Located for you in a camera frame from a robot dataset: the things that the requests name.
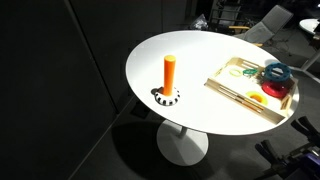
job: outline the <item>orange cylinder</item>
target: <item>orange cylinder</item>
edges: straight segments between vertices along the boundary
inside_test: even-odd
[[[175,65],[175,56],[167,55],[164,57],[164,87],[162,93],[165,96],[171,96],[172,94]]]

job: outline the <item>table top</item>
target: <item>table top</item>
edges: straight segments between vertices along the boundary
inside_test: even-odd
[[[163,86],[164,56],[176,57],[174,87],[181,98],[173,106],[155,101],[152,89]],[[139,44],[129,55],[126,76],[136,96],[162,117],[190,129],[221,135],[254,134],[283,124],[273,124],[225,96],[204,86],[208,77],[232,57],[260,66],[278,60],[255,45],[223,34],[205,31],[175,31],[160,34]],[[293,96],[289,117],[299,101]]]
[[[313,31],[318,24],[318,19],[304,19],[299,22],[299,26],[310,34],[315,34]]]

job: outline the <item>wooden tray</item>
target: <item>wooden tray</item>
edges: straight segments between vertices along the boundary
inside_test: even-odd
[[[230,73],[231,71],[242,72],[245,69],[256,69],[257,73],[250,78],[242,75],[242,73],[237,76]],[[258,113],[265,119],[278,124],[284,118],[288,117],[288,109],[290,108],[298,80],[293,77],[289,78],[285,82],[285,86],[289,89],[289,93],[282,99],[274,98],[266,94],[261,88],[264,69],[265,67],[261,67],[239,57],[234,57],[209,77],[205,86],[233,99],[241,106]],[[265,97],[267,103],[261,103],[250,98],[248,96],[249,92],[259,93]]]

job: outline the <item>dark floor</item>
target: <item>dark floor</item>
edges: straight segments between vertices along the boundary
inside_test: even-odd
[[[266,50],[290,66],[301,66],[315,52],[299,29],[281,31]],[[319,62],[311,70],[319,73],[318,67]],[[133,98],[70,179],[247,180],[260,176],[269,164],[255,150],[256,143],[269,139],[280,155],[305,144],[306,138],[290,126],[293,119],[304,115],[320,130],[320,84],[301,72],[294,71],[293,75],[299,79],[300,102],[290,120],[278,128],[254,135],[208,134],[209,149],[205,158],[190,167],[176,166],[161,155],[156,132],[162,119],[153,112],[148,113],[140,104],[136,105],[138,100]]]

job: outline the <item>black wall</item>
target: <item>black wall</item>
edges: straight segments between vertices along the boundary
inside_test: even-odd
[[[0,1],[0,179],[67,179],[132,97],[130,51],[187,4],[70,2]]]

